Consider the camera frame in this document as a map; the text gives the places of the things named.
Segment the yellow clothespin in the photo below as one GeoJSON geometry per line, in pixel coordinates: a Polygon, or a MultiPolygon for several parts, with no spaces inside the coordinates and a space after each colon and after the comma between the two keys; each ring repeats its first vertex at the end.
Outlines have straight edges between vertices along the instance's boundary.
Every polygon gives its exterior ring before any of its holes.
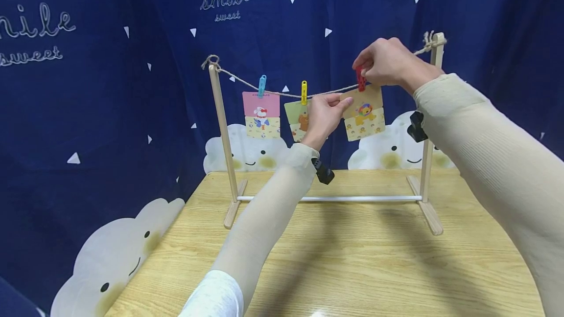
{"type": "Polygon", "coordinates": [[[302,81],[302,106],[307,105],[307,81],[302,81]]]}

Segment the fabric backdrop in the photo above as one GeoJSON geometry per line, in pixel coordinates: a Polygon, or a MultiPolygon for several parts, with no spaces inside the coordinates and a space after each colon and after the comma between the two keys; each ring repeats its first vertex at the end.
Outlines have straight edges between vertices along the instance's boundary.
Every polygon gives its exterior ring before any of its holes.
{"type": "MultiPolygon", "coordinates": [[[[320,93],[355,83],[375,39],[417,50],[441,31],[446,72],[564,157],[563,16],[561,0],[0,0],[0,315],[103,316],[205,157],[222,170],[209,54],[255,86],[264,74],[267,90],[300,94],[307,80],[320,93]]],[[[250,89],[220,80],[234,158],[278,160],[293,143],[283,108],[283,143],[249,139],[237,125],[250,89]]],[[[387,124],[415,108],[399,88],[383,99],[387,124]]],[[[363,144],[381,143],[347,142],[341,125],[322,160],[362,167],[363,144]]]]}

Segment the wooden table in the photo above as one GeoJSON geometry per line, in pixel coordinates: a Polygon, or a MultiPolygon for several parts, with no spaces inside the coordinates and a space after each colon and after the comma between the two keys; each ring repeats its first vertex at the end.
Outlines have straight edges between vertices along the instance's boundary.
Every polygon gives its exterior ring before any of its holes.
{"type": "MultiPolygon", "coordinates": [[[[309,194],[411,195],[405,176],[417,173],[337,171],[309,194]]],[[[249,180],[245,195],[270,176],[237,174],[249,180]]],[[[226,173],[205,177],[107,316],[177,316],[227,235],[229,198],[226,173]]],[[[430,199],[441,236],[415,203],[301,203],[246,316],[543,316],[522,258],[457,170],[434,170],[430,199]]]]}

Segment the red clothespin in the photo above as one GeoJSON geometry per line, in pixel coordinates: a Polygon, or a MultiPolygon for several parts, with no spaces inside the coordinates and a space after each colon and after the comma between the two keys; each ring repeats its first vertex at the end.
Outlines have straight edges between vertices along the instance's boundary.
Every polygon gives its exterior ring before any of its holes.
{"type": "Polygon", "coordinates": [[[361,75],[362,67],[359,66],[356,68],[356,82],[358,83],[358,90],[363,92],[366,88],[366,79],[364,76],[361,75]]]}

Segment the twine rope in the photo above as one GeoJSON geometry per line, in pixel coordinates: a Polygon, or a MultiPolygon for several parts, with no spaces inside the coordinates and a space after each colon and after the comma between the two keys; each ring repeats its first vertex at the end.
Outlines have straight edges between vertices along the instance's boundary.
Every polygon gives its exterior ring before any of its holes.
{"type": "MultiPolygon", "coordinates": [[[[431,32],[425,32],[424,33],[424,37],[423,37],[423,43],[424,46],[423,48],[421,48],[420,50],[415,51],[413,54],[414,55],[420,55],[423,53],[427,53],[428,51],[431,51],[433,48],[441,46],[441,45],[445,45],[447,42],[446,40],[443,40],[442,42],[434,42],[432,40],[433,34],[435,33],[435,31],[431,31],[431,32]]],[[[227,75],[233,77],[235,80],[240,81],[244,84],[246,84],[248,87],[251,87],[253,90],[258,91],[259,88],[253,86],[252,84],[248,83],[247,81],[241,79],[240,77],[234,75],[233,73],[230,73],[229,71],[222,69],[222,67],[219,65],[219,57],[218,55],[215,54],[210,54],[205,61],[202,63],[202,70],[204,70],[206,68],[206,65],[213,65],[215,66],[215,69],[217,70],[218,73],[220,72],[225,72],[227,75]]],[[[358,83],[353,84],[351,86],[346,86],[343,88],[339,88],[338,90],[333,90],[333,91],[327,91],[327,92],[323,92],[323,93],[317,93],[317,94],[311,94],[308,95],[308,98],[312,98],[315,95],[321,95],[321,94],[331,94],[331,93],[338,93],[341,91],[347,91],[347,90],[352,90],[353,88],[356,88],[358,86],[358,83]]],[[[264,93],[271,93],[271,94],[277,94],[277,95],[283,95],[285,97],[292,97],[292,98],[298,98],[301,99],[302,96],[301,95],[295,95],[295,94],[288,94],[288,93],[281,93],[281,92],[274,92],[274,91],[267,91],[264,90],[264,93]]]]}

